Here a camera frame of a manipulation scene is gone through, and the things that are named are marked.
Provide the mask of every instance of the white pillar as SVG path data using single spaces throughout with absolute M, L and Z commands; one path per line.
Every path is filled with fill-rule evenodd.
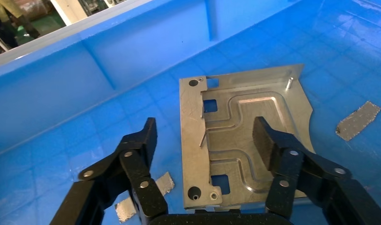
M 51 0 L 51 2 L 67 26 L 87 18 L 78 0 Z

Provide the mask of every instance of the bin floor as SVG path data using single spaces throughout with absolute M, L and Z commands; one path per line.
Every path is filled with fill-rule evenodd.
M 1 155 L 0 225 L 48 224 L 77 173 L 140 130 L 148 116 L 157 118 L 159 134 L 152 177 L 170 172 L 175 188 L 165 199 L 171 213 L 185 213 L 178 79 L 294 63 L 305 64 L 300 81 L 313 107 L 314 149 L 351 169 L 381 206 L 381 112 L 349 142 L 335 134 L 367 100 L 381 107 L 381 7 L 367 6 L 363 0 L 301 1 Z M 312 205 L 296 206 L 292 222 L 326 224 Z M 119 224 L 113 207 L 103 224 Z

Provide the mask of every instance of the duct tape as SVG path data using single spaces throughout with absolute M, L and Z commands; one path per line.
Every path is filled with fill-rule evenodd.
M 174 188 L 173 179 L 171 178 L 168 172 L 166 172 L 163 176 L 157 179 L 156 185 L 163 196 L 169 193 Z M 132 202 L 130 197 L 114 205 L 114 208 L 116 209 L 116 213 L 119 217 L 120 223 L 126 222 L 137 213 L 134 207 L 134 203 Z
M 367 101 L 337 125 L 336 134 L 346 141 L 351 140 L 376 118 L 380 110 L 380 107 Z

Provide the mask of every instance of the black linkage arm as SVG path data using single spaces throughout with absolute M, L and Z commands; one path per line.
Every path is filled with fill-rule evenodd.
M 297 138 L 256 117 L 254 145 L 274 175 L 266 210 L 290 218 L 296 189 L 322 208 L 331 225 L 381 225 L 381 208 L 351 172 L 308 151 Z
M 303 191 L 323 209 L 330 224 L 381 225 L 381 209 L 346 168 L 309 152 L 291 134 L 272 130 L 262 117 L 254 121 L 253 139 L 274 180 L 267 213 L 241 214 L 196 210 L 168 214 L 168 206 L 149 169 L 157 144 L 154 118 L 143 130 L 122 138 L 114 153 L 79 173 L 52 225 L 100 225 L 104 210 L 129 190 L 143 225 L 290 225 L 294 194 Z

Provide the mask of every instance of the square hole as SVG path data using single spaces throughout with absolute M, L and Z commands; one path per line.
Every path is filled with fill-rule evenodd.
M 218 78 L 208 78 L 207 79 L 207 88 L 218 88 L 220 82 Z
M 230 193 L 229 179 L 226 174 L 211 176 L 213 186 L 219 186 L 221 188 L 221 193 L 227 195 Z
M 215 99 L 204 100 L 203 105 L 205 113 L 213 113 L 218 111 L 217 100 Z

